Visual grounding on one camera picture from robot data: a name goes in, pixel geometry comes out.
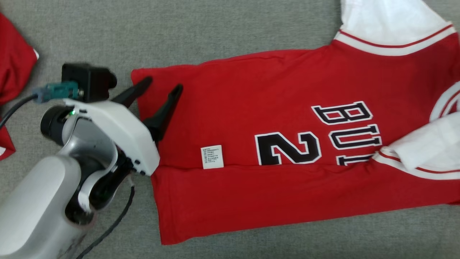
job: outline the red garment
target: red garment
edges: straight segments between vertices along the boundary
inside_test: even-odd
[[[154,79],[138,100],[142,119],[184,85],[151,177],[163,244],[460,200],[459,180],[365,162],[456,111],[458,34],[444,23],[383,46],[346,28],[316,50],[132,72],[134,83]],[[224,166],[203,169],[216,157],[202,158],[201,148],[216,145]]]
[[[16,98],[29,80],[38,55],[0,13],[0,107]],[[0,129],[0,160],[15,152],[6,127]]]

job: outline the black letter with white outline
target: black letter with white outline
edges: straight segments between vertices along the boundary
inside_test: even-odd
[[[311,108],[316,113],[318,118],[327,125],[352,123],[357,121],[370,120],[373,118],[371,111],[363,101],[340,106],[312,106]],[[352,114],[352,111],[358,111],[359,113]],[[328,114],[337,114],[339,117],[329,117]]]
[[[337,159],[337,164],[338,165],[349,165],[351,163],[358,163],[358,162],[366,162],[371,159],[371,157],[374,154],[368,154],[368,155],[361,155],[361,156],[338,156],[336,157]]]
[[[283,153],[294,164],[309,164],[321,157],[319,140],[312,132],[298,133],[299,143],[305,145],[305,152],[300,151],[280,132],[255,136],[259,165],[280,165],[281,156],[275,148]]]
[[[360,147],[371,147],[382,145],[382,138],[380,136],[371,136],[371,138],[365,138],[353,141],[341,141],[342,137],[353,137],[360,135],[378,135],[380,134],[377,124],[371,124],[367,127],[335,130],[329,133],[329,138],[336,149],[352,149]]]

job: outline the teal connector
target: teal connector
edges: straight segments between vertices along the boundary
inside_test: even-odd
[[[42,88],[34,89],[32,92],[38,95],[35,99],[36,103],[44,103],[52,99],[77,99],[80,96],[78,84],[73,81],[49,83]]]

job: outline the care label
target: care label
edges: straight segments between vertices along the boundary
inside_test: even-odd
[[[203,160],[203,169],[223,167],[224,159],[222,158],[222,146],[202,147],[201,159]]]

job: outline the black cable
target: black cable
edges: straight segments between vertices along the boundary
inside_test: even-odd
[[[106,238],[112,231],[117,227],[117,225],[121,222],[123,217],[126,215],[128,212],[129,206],[132,204],[132,199],[134,198],[134,186],[131,186],[131,195],[129,195],[129,200],[128,203],[125,206],[125,209],[121,214],[118,216],[116,221],[110,226],[110,228],[102,234],[98,239],[96,239],[90,246],[88,246],[87,249],[85,249],[81,254],[76,258],[76,259],[82,259],[87,253],[89,253],[95,246],[97,246],[104,238]]]
[[[19,108],[21,108],[21,106],[23,106],[24,104],[30,102],[31,100],[33,99],[37,99],[38,98],[38,95],[37,94],[33,94],[31,96],[28,96],[22,100],[20,100],[19,102],[17,102],[17,104],[13,105],[13,107],[11,107],[11,109],[9,111],[6,112],[5,116],[3,117],[3,119],[1,120],[0,122],[0,129],[6,124],[6,121],[11,117],[11,115],[13,115],[13,113],[15,111],[17,111]]]

